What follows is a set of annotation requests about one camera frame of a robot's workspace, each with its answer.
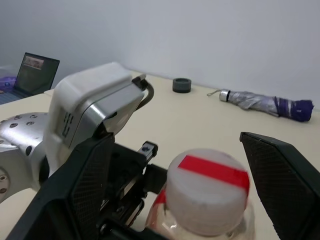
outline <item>keyboard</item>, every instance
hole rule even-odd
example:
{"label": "keyboard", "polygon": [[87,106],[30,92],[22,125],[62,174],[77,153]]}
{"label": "keyboard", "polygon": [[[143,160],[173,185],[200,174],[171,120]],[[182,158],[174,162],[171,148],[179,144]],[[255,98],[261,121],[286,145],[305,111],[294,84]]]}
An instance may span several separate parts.
{"label": "keyboard", "polygon": [[11,103],[13,101],[17,101],[20,99],[21,99],[21,97],[18,97],[10,92],[5,92],[5,93],[0,94],[0,105]]}

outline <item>laptop screen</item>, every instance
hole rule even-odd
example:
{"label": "laptop screen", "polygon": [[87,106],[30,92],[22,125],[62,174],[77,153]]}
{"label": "laptop screen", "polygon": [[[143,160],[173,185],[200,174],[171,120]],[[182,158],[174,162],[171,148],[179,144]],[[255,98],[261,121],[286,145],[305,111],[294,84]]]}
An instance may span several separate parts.
{"label": "laptop screen", "polygon": [[51,89],[60,61],[25,53],[14,89],[29,96]]}

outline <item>laptop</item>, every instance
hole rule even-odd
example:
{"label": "laptop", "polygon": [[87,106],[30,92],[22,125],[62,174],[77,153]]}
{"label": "laptop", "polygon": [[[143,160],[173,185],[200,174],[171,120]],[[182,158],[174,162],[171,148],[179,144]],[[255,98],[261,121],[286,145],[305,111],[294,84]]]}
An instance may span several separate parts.
{"label": "laptop", "polygon": [[59,60],[26,52],[12,90],[0,94],[0,105],[50,90],[59,63]]}

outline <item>white wall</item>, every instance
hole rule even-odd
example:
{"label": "white wall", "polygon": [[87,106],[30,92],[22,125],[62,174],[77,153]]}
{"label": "white wall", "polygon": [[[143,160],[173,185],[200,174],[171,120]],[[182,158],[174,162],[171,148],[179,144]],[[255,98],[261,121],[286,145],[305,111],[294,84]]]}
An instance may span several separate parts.
{"label": "white wall", "polygon": [[320,106],[319,0],[1,0],[0,65],[24,52],[65,75],[119,61]]}

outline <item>clear plastic bottle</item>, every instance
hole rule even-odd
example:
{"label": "clear plastic bottle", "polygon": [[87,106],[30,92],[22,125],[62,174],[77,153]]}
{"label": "clear plastic bottle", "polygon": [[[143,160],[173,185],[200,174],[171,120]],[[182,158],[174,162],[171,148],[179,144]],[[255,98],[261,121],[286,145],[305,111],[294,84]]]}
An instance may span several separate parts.
{"label": "clear plastic bottle", "polygon": [[146,226],[169,240],[254,240],[249,176],[233,157],[192,149],[170,164]]}

